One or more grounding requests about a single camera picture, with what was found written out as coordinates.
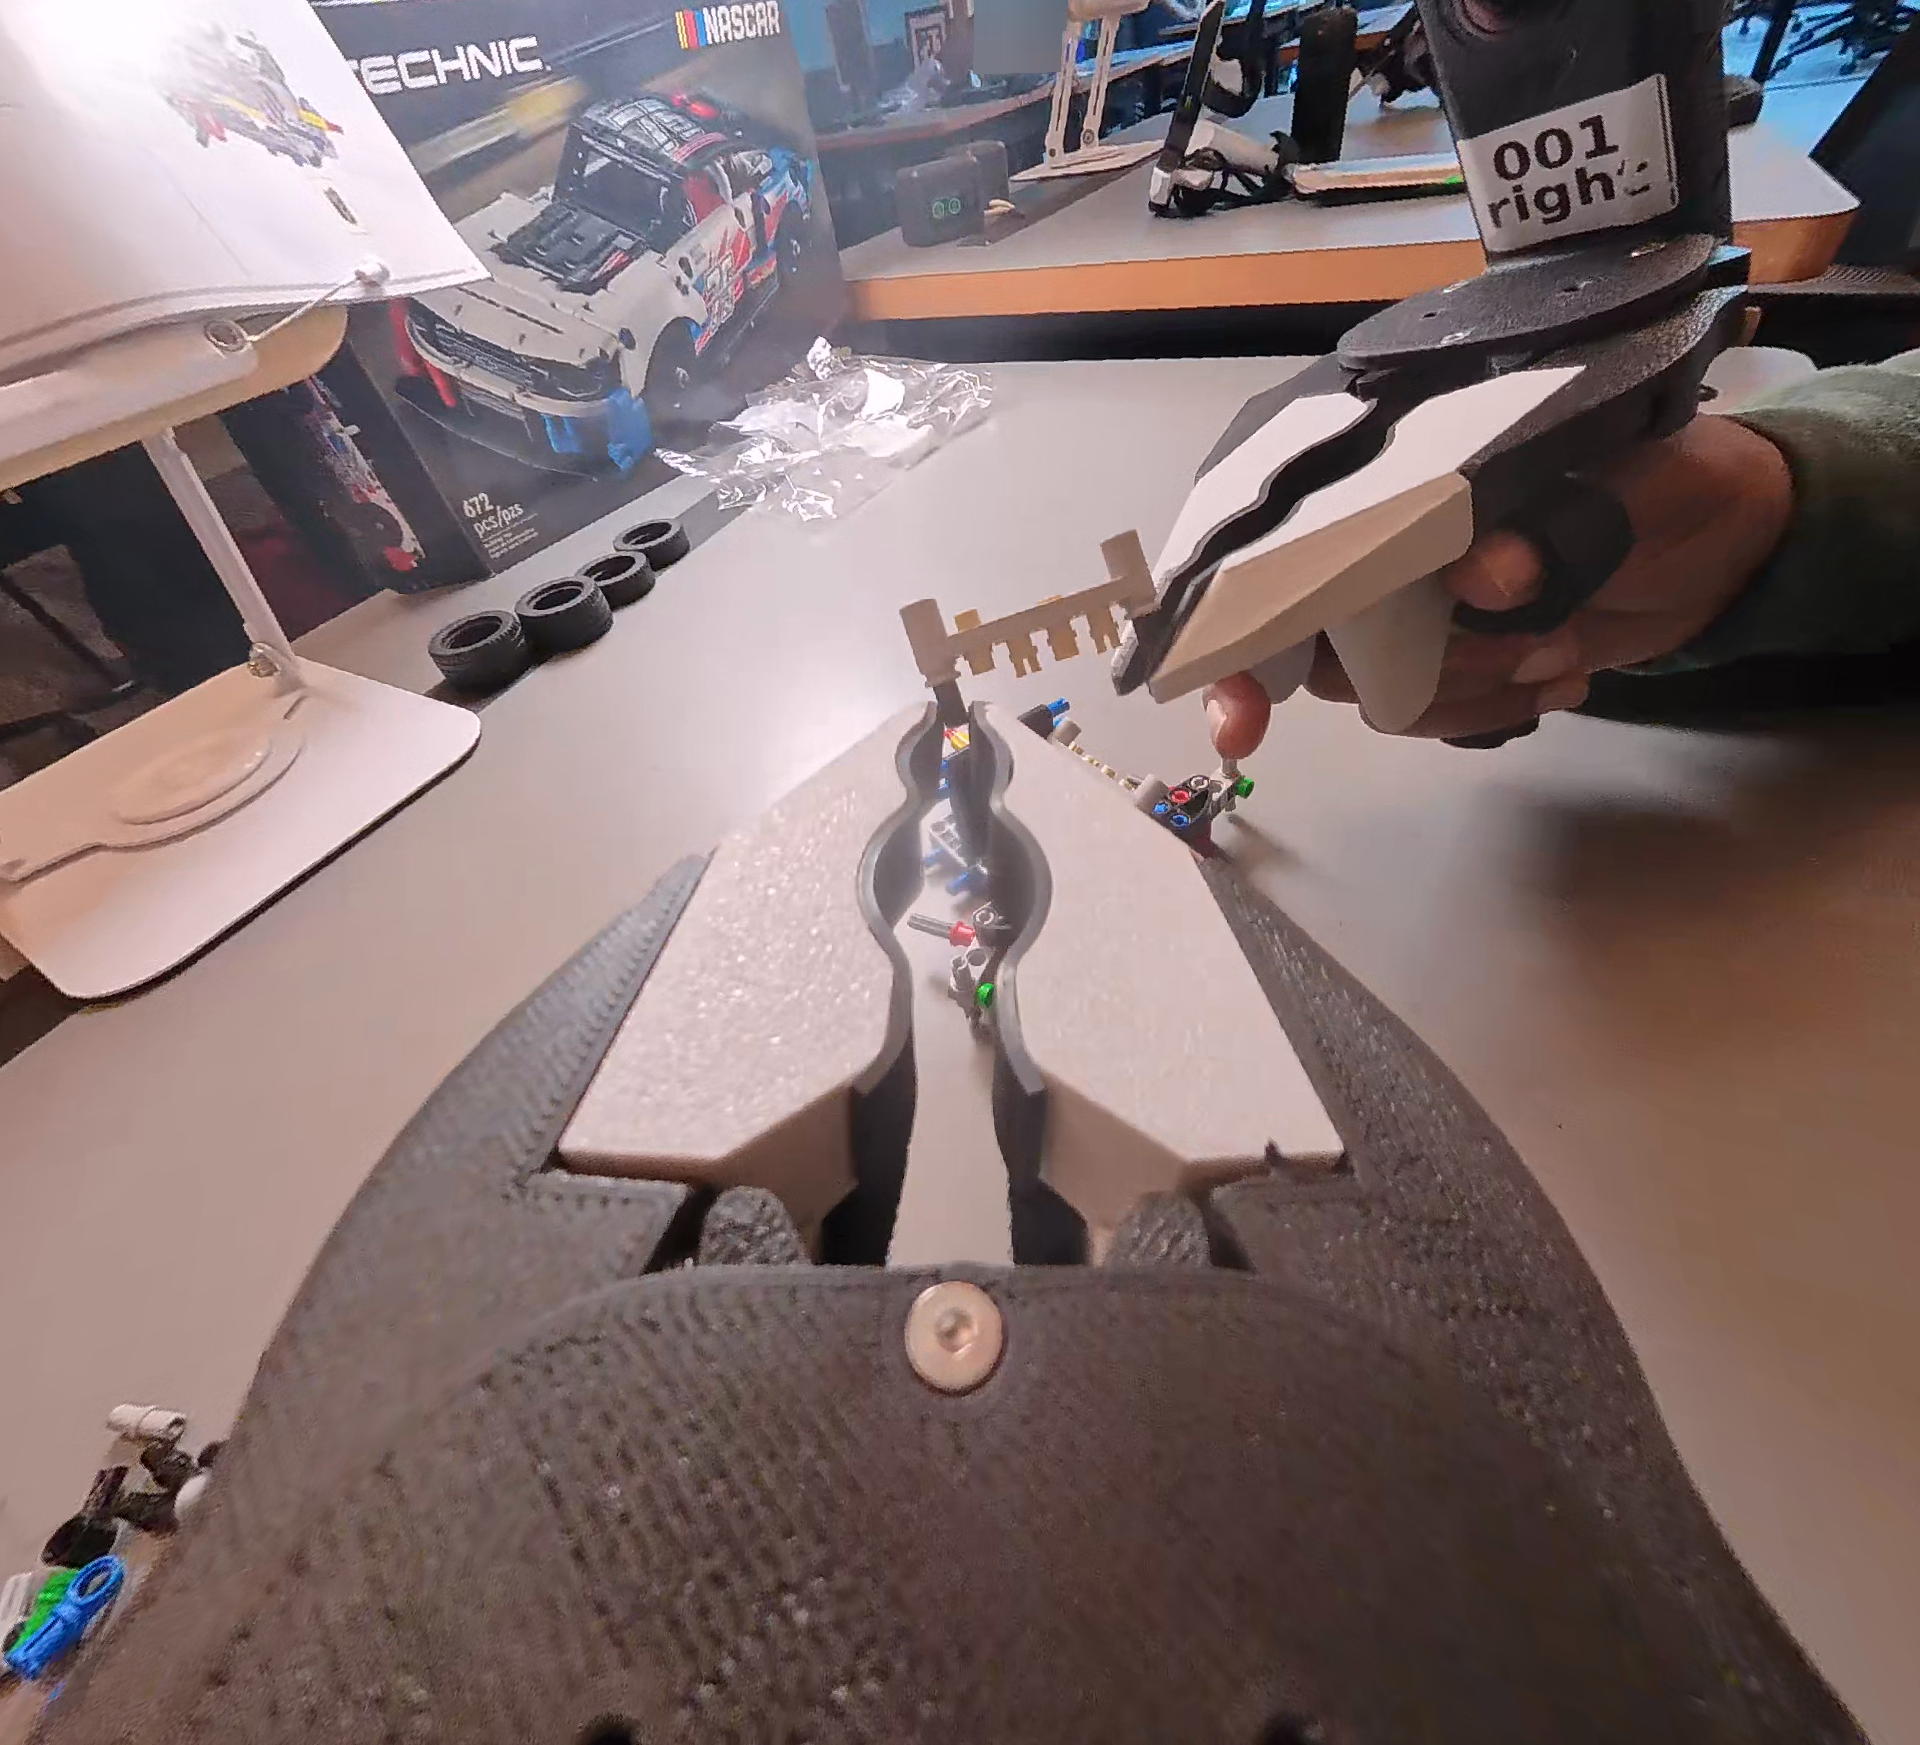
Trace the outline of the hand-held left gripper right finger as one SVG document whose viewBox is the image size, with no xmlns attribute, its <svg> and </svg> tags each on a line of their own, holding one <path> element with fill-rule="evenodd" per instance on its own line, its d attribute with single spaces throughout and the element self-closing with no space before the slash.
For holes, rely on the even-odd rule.
<svg viewBox="0 0 1920 1745">
<path fill-rule="evenodd" d="M 1085 1260 L 1144 1202 L 1324 1181 L 1344 1140 L 1199 856 L 995 703 L 967 807 L 1012 927 L 992 1120 L 1014 1260 Z"/>
</svg>

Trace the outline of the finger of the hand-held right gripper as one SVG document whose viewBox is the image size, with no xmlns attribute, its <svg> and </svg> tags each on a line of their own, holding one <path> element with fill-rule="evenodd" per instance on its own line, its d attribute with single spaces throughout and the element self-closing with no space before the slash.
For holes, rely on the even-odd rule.
<svg viewBox="0 0 1920 1745">
<path fill-rule="evenodd" d="M 1165 648 L 1184 611 L 1206 581 L 1239 547 L 1272 533 L 1297 492 L 1275 496 L 1284 472 L 1327 442 L 1341 442 L 1360 423 L 1360 398 L 1351 389 L 1297 391 L 1253 427 L 1187 489 L 1154 560 L 1154 602 L 1129 618 L 1126 648 Z"/>
<path fill-rule="evenodd" d="M 1581 365 L 1529 365 L 1453 387 L 1389 423 L 1351 475 L 1309 490 L 1272 533 L 1236 548 L 1170 645 L 1133 648 L 1144 687 L 1172 702 L 1279 659 L 1301 677 L 1327 637 L 1362 705 L 1426 705 L 1450 636 L 1438 574 L 1473 543 L 1467 462 Z"/>
</svg>

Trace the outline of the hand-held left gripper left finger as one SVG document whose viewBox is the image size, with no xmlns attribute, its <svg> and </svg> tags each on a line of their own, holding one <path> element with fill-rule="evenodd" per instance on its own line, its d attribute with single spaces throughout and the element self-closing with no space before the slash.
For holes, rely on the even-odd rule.
<svg viewBox="0 0 1920 1745">
<path fill-rule="evenodd" d="M 924 891 L 932 705 L 723 841 L 559 1138 L 562 1168 L 771 1191 L 827 1260 L 892 1245 L 917 1113 L 898 927 Z"/>
</svg>

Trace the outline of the lego car chassis assembly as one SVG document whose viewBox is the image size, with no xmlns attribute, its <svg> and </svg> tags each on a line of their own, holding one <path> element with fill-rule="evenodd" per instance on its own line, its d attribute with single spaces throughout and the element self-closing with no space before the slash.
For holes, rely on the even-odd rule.
<svg viewBox="0 0 1920 1745">
<path fill-rule="evenodd" d="M 1142 815 L 1199 856 L 1212 854 L 1215 820 L 1241 809 L 1254 790 L 1236 764 L 1173 777 L 1129 773 L 1085 748 L 1065 700 L 1027 708 L 1019 723 L 1116 784 Z M 940 729 L 935 794 L 922 822 L 922 875 L 932 904 L 911 908 L 903 925 L 948 946 L 948 995 L 972 1035 L 983 1037 L 995 1021 L 998 968 L 1012 927 L 992 895 L 992 838 L 986 824 L 961 803 L 971 744 L 968 723 Z"/>
</svg>

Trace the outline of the grey lego beam frame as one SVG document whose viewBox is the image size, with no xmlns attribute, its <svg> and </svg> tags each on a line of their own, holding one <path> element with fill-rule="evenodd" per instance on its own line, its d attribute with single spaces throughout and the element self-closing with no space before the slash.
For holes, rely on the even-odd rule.
<svg viewBox="0 0 1920 1745">
<path fill-rule="evenodd" d="M 1136 533 L 1103 539 L 1100 552 L 1102 581 L 990 618 L 967 611 L 947 620 L 932 598 L 903 604 L 901 623 L 914 666 L 944 729 L 967 722 L 961 677 L 990 676 L 998 653 L 1014 677 L 1029 677 L 1040 669 L 1042 657 L 1065 661 L 1081 651 L 1118 649 L 1123 625 L 1149 611 L 1158 590 Z"/>
</svg>

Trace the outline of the person's right forearm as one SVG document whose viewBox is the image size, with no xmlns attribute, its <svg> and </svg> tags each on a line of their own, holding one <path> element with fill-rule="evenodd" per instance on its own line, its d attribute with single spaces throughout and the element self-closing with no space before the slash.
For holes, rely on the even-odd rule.
<svg viewBox="0 0 1920 1745">
<path fill-rule="evenodd" d="M 1689 648 L 1751 655 L 1886 653 L 1917 636 L 1917 355 L 1836 365 L 1733 414 L 1785 461 L 1791 515 L 1737 600 Z"/>
</svg>

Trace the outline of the loose black lego pieces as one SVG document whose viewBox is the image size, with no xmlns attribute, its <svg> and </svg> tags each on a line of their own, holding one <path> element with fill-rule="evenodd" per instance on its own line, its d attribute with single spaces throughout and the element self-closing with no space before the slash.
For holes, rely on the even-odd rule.
<svg viewBox="0 0 1920 1745">
<path fill-rule="evenodd" d="M 201 1501 L 223 1437 L 188 1439 L 188 1420 L 161 1406 L 109 1413 L 115 1458 L 27 1565 L 3 1574 L 2 1685 L 54 1690 L 104 1634 L 163 1543 Z"/>
</svg>

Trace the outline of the lego car set box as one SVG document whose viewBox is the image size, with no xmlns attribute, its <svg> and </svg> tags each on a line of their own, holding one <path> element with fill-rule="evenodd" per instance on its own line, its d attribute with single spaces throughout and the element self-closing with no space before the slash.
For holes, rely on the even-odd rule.
<svg viewBox="0 0 1920 1745">
<path fill-rule="evenodd" d="M 480 581 L 656 485 L 843 313 L 785 0 L 346 0 L 325 30 L 476 277 L 358 304 L 224 416 L 346 602 Z"/>
</svg>

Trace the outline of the person's right hand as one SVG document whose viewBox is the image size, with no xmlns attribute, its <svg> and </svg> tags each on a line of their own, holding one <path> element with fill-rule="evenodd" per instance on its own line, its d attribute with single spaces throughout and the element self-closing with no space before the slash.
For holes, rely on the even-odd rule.
<svg viewBox="0 0 1920 1745">
<path fill-rule="evenodd" d="M 1456 629 L 1432 700 L 1404 733 L 1464 741 L 1518 731 L 1584 702 L 1595 673 L 1687 648 L 1751 583 L 1792 515 L 1785 456 L 1737 419 L 1699 416 L 1602 475 L 1634 530 L 1634 548 L 1581 608 L 1547 634 Z M 1543 565 L 1515 533 L 1487 533 L 1443 574 L 1462 604 L 1529 602 Z M 1237 764 L 1260 745 L 1271 702 L 1239 673 L 1203 693 L 1212 748 Z"/>
</svg>

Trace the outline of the grey table with wooden edge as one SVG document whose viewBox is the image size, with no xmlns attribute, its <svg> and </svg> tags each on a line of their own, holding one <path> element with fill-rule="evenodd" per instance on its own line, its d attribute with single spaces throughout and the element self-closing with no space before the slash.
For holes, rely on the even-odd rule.
<svg viewBox="0 0 1920 1745">
<path fill-rule="evenodd" d="M 1406 157 L 1452 142 L 1430 97 L 1390 107 L 1355 97 L 1344 157 Z M 1762 283 L 1828 270 L 1858 198 L 1767 118 L 1728 135 L 1734 240 Z M 1073 318 L 1379 304 L 1483 268 L 1462 194 L 1337 207 L 1284 200 L 1159 218 L 1149 162 L 1073 197 L 995 242 L 909 247 L 898 230 L 839 254 L 847 320 Z"/>
</svg>

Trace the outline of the white and black device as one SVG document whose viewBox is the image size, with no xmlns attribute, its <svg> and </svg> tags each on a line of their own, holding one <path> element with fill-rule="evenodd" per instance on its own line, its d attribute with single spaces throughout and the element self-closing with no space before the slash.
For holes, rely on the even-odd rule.
<svg viewBox="0 0 1920 1745">
<path fill-rule="evenodd" d="M 1212 0 L 1151 164 L 1148 209 L 1158 216 L 1202 216 L 1295 194 L 1304 164 L 1299 142 L 1287 131 L 1260 141 L 1229 123 L 1260 99 L 1260 75 L 1249 42 L 1226 39 L 1224 25 L 1226 0 Z"/>
</svg>

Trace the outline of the black case with green lights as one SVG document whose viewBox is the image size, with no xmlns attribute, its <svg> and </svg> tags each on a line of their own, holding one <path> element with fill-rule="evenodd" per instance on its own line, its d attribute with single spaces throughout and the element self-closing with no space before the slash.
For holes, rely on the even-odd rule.
<svg viewBox="0 0 1920 1745">
<path fill-rule="evenodd" d="M 903 244 L 980 240 L 986 221 L 1011 209 L 1005 142 L 975 141 L 895 174 Z"/>
</svg>

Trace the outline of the clear plastic bag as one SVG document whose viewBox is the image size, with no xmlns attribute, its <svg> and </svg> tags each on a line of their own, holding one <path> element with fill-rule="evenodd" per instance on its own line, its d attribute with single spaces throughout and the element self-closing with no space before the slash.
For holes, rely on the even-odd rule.
<svg viewBox="0 0 1920 1745">
<path fill-rule="evenodd" d="M 723 513 L 795 524 L 843 519 L 951 439 L 978 425 L 995 387 L 968 365 L 862 358 L 814 339 L 780 380 L 695 435 L 656 442 L 658 462 L 708 486 Z"/>
</svg>

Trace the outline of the white frame stand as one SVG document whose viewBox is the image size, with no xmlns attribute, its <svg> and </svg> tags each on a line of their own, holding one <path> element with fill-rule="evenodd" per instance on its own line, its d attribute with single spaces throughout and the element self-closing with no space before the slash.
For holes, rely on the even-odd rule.
<svg viewBox="0 0 1920 1745">
<path fill-rule="evenodd" d="M 1122 25 L 1151 0 L 1065 0 L 1060 64 L 1046 107 L 1040 160 L 1012 180 L 1030 185 L 1138 164 L 1146 148 L 1107 146 L 1102 120 Z"/>
</svg>

